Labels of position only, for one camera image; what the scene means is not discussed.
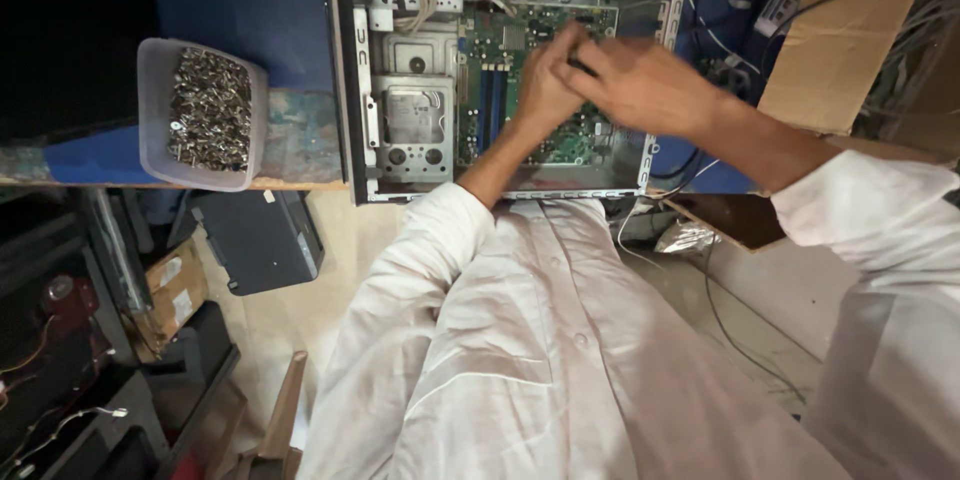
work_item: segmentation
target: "white shirt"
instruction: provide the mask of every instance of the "white shirt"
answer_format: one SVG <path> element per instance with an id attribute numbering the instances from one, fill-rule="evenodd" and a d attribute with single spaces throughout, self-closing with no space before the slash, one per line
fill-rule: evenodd
<path id="1" fill-rule="evenodd" d="M 297 476 L 958 478 L 958 185 L 845 152 L 774 195 L 863 272 L 803 424 L 620 262 L 598 201 L 441 186 L 350 304 Z"/>

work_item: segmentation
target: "aluminum foil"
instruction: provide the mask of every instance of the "aluminum foil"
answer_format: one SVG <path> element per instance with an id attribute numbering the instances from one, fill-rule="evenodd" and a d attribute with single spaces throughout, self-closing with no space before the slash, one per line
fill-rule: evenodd
<path id="1" fill-rule="evenodd" d="M 250 155 L 250 74 L 223 56 L 187 48 L 174 74 L 167 150 L 181 163 L 246 170 Z"/>
<path id="2" fill-rule="evenodd" d="M 696 221 L 676 222 L 656 241 L 654 252 L 692 255 L 704 253 L 720 237 L 714 230 Z"/>

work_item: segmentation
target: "black case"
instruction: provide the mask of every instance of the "black case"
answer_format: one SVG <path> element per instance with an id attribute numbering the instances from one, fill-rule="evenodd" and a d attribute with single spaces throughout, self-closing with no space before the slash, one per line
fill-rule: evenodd
<path id="1" fill-rule="evenodd" d="M 304 199 L 299 191 L 240 191 L 191 201 L 231 292 L 245 296 L 317 278 L 324 247 Z"/>

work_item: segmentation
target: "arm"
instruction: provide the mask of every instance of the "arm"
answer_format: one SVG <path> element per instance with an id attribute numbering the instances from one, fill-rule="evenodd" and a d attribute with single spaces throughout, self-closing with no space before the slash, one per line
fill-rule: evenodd
<path id="1" fill-rule="evenodd" d="M 689 139 L 772 197 L 800 245 L 859 269 L 804 423 L 857 478 L 960 477 L 960 186 L 948 170 L 831 148 L 714 90 L 649 44 L 584 44 L 558 76 L 634 129 Z"/>
<path id="2" fill-rule="evenodd" d="M 683 137 L 767 191 L 785 188 L 840 153 L 715 88 L 649 41 L 586 41 L 577 58 L 598 76 L 559 64 L 558 77 L 610 118 L 654 135 Z"/>
<path id="3" fill-rule="evenodd" d="M 515 118 L 460 185 L 440 186 L 410 205 L 400 235 L 373 262 L 321 381 L 300 478 L 386 473 L 437 311 L 494 231 L 490 208 L 520 163 L 583 103 L 549 69 L 566 59 L 579 36 L 561 33 L 531 55 Z"/>

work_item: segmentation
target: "pile of screws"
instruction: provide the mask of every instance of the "pile of screws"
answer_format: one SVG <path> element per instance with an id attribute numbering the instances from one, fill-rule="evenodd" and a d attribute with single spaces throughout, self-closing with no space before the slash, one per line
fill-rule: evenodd
<path id="1" fill-rule="evenodd" d="M 174 74 L 170 142 L 177 161 L 210 170 L 246 170 L 250 74 L 217 54 L 187 48 Z"/>

